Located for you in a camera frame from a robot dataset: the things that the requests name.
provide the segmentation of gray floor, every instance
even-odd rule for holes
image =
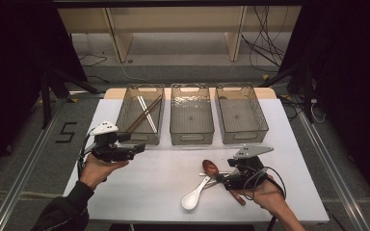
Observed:
[[[247,34],[247,39],[255,38],[256,34]],[[281,34],[277,46],[285,49],[289,34]],[[136,34],[130,48],[127,62],[119,65],[115,57],[110,39],[107,35],[73,35],[73,43],[80,57],[92,54],[106,57],[86,57],[81,60],[85,71],[90,77],[89,83],[101,90],[113,87],[124,87],[130,83],[184,83],[206,82],[211,85],[219,82],[249,81],[255,84],[263,82],[263,75],[274,76],[276,66],[252,54],[251,62],[260,68],[270,71],[260,71],[251,66],[250,49],[242,42],[237,62],[231,62],[223,34],[181,33],[181,34]],[[288,78],[274,85],[277,94],[287,94],[285,89]],[[73,85],[70,90],[79,90]],[[38,217],[45,204],[53,197],[63,194],[68,177],[77,159],[77,152],[92,121],[92,116],[99,97],[86,94],[74,94],[70,98],[75,102],[53,102],[53,108],[60,109],[56,123],[53,126],[41,155],[36,162],[27,183],[14,204],[4,230],[28,230]],[[286,116],[293,116],[295,111],[285,107]],[[345,202],[332,183],[329,173],[320,159],[320,154],[312,143],[304,126],[305,118],[299,114],[291,120],[291,127],[302,150],[314,184],[320,194],[326,209],[328,209],[346,230],[358,230],[352,217],[346,211]],[[67,122],[67,131],[74,132],[71,142],[64,141],[69,136],[61,135]],[[12,143],[11,155],[0,159],[0,205],[6,198],[16,181],[23,164],[27,161],[35,142],[41,133],[42,105],[37,102],[31,111],[27,122],[19,131]],[[337,166],[339,174],[346,183],[363,217],[370,227],[370,188],[359,173],[356,164],[349,161],[347,151],[340,138],[326,119],[315,122],[313,128],[320,135],[328,154]],[[267,223],[255,225],[255,230],[266,230]],[[87,230],[108,230],[109,223],[90,222]],[[338,222],[331,218],[330,222],[320,225],[305,225],[307,230],[341,230]],[[282,230],[277,224],[274,230]]]

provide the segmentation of wooden spoon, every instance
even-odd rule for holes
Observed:
[[[203,169],[205,170],[206,174],[212,178],[215,178],[216,175],[219,174],[218,167],[213,164],[213,162],[209,160],[204,160],[202,162]],[[233,195],[233,197],[239,202],[241,205],[245,205],[246,201],[234,190],[229,190],[230,194]]]

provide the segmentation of aluminum rail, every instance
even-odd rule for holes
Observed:
[[[0,205],[0,230],[3,230],[6,223],[8,222],[9,217],[11,216],[11,213],[13,211],[13,208],[16,205],[16,202],[20,197],[20,194],[25,188],[25,185],[28,182],[33,169],[35,168],[35,165],[40,157],[40,154],[44,146],[46,145],[48,136],[50,135],[53,129],[53,125],[56,122],[57,116],[59,112],[62,110],[65,103],[66,99],[58,99],[58,101],[56,102],[52,119],[50,120],[46,128],[40,132],[40,135],[37,141],[35,142],[35,145],[32,148],[32,151],[30,152],[28,158],[26,159],[25,164],[23,165],[21,171],[19,172],[15,181],[13,182],[13,185],[11,189],[8,191],[6,198]]]
[[[295,98],[296,102],[299,102],[300,99],[297,97]],[[364,231],[370,230],[370,226],[366,221],[364,214],[361,211],[357,201],[355,200],[353,194],[351,193],[350,189],[348,188],[345,180],[341,176],[341,173],[338,170],[338,167],[335,165],[333,159],[330,156],[329,151],[327,150],[326,146],[324,145],[320,135],[318,134],[314,124],[311,124],[308,119],[305,117],[304,114],[300,114],[300,120],[304,125],[308,136],[313,143],[318,156],[332,182],[332,185],[337,192],[341,203],[343,204],[347,214],[353,223],[354,228],[357,231]]]

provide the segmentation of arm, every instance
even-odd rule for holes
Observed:
[[[84,230],[89,222],[87,203],[94,190],[114,170],[125,167],[128,161],[105,163],[92,154],[87,157],[79,181],[66,197],[57,197],[43,209],[32,230]]]
[[[272,216],[275,216],[287,231],[302,231],[303,226],[299,223],[293,211],[287,205],[283,195],[278,188],[270,181],[265,180],[259,187],[254,190],[245,190],[245,194],[260,207],[269,211]]]

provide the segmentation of black sleeve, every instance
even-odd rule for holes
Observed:
[[[89,222],[87,202],[93,194],[90,187],[77,181],[68,196],[49,202],[31,230],[84,230]]]

